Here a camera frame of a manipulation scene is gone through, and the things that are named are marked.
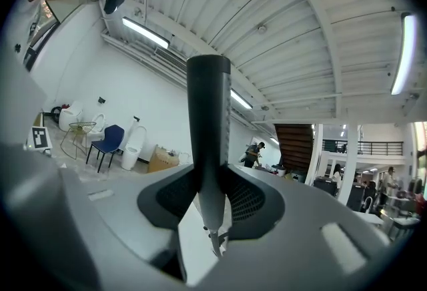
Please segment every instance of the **black pole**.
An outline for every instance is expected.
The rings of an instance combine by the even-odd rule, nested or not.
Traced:
[[[224,218],[220,177],[228,166],[230,61],[202,55],[187,61],[187,95],[194,176],[205,226],[215,233]]]

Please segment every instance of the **white ceiling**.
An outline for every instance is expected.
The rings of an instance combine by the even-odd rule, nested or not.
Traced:
[[[409,114],[410,93],[424,88],[425,48],[420,33],[405,91],[391,96],[403,11],[413,11],[408,0],[127,0],[106,23],[144,55],[154,43],[121,17],[164,36],[184,58],[230,58],[233,88],[255,105],[235,108],[272,132],[274,122],[394,122]]]

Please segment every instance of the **pillar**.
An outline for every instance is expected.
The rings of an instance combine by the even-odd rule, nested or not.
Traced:
[[[356,171],[356,163],[358,159],[358,126],[355,123],[348,124],[347,139],[346,170],[344,172],[344,178],[338,194],[338,201],[345,206],[347,205],[348,197],[352,190],[354,172]]]
[[[323,124],[317,123],[314,127],[316,135],[314,137],[312,158],[310,160],[310,167],[308,168],[306,183],[308,186],[312,185],[316,172],[318,170],[318,164],[320,161],[320,155],[322,154],[323,144]]]
[[[336,158],[332,159],[332,165],[331,165],[331,171],[329,173],[329,178],[332,178],[334,176],[334,169],[336,164]]]

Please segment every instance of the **ceiling beam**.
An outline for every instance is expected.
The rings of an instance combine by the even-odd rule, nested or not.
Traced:
[[[341,65],[340,58],[338,55],[338,46],[336,44],[334,31],[332,30],[332,25],[328,14],[323,6],[321,0],[307,0],[310,6],[313,9],[316,18],[322,28],[326,44],[328,45],[329,55],[331,57],[332,71],[334,73],[334,82],[335,82],[335,93],[342,92],[342,82],[341,82]],[[336,96],[336,117],[341,116],[341,96]]]
[[[278,123],[322,123],[327,125],[342,125],[343,123],[349,123],[353,121],[357,124],[364,123],[390,123],[391,119],[394,123],[408,123],[403,114],[399,115],[396,113],[395,109],[383,110],[381,109],[378,113],[374,109],[365,109],[364,111],[360,108],[349,109],[348,112],[342,115],[340,119],[335,117],[323,118],[316,117],[315,115],[308,114],[304,116],[296,116],[295,118],[281,118],[281,119],[268,119],[263,121],[252,121],[255,124],[268,123],[268,124],[278,124]]]
[[[134,0],[126,0],[125,4],[130,7],[139,7],[144,9],[145,6]],[[165,29],[167,32],[174,34],[177,38],[181,39],[184,43],[204,55],[221,55],[213,47],[205,41],[194,35],[191,31],[187,30],[182,25],[176,23],[173,19],[165,16],[164,14],[152,8],[147,10],[147,20]],[[234,65],[232,65],[232,79],[241,85],[258,103],[268,103],[269,101],[261,93],[251,81],[247,79]],[[269,109],[272,117],[277,118],[278,113],[272,107]]]

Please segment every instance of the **white wall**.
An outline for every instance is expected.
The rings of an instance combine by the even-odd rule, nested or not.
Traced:
[[[99,112],[107,123],[128,130],[133,116],[147,128],[141,158],[149,160],[155,144],[191,154],[187,94],[139,63],[108,46],[101,32],[105,24],[96,4],[79,7],[56,30],[31,70],[47,94],[45,111],[76,99],[83,102],[84,120]],[[107,101],[98,104],[98,97]],[[236,164],[253,136],[261,137],[236,121],[230,128],[230,163]],[[280,159],[278,146],[262,138],[263,165]]]
[[[140,157],[150,160],[155,145],[191,153],[187,94],[104,43],[81,80],[78,99],[86,120],[102,112],[109,125],[125,131],[134,116],[147,129]],[[97,102],[102,97],[104,104]]]
[[[76,86],[101,49],[105,24],[98,4],[79,7],[62,23],[38,55],[31,76],[44,90],[43,109],[75,99]]]
[[[393,123],[369,123],[363,125],[362,141],[404,141],[401,127]]]
[[[323,139],[347,140],[347,130],[344,130],[342,125],[323,125]]]

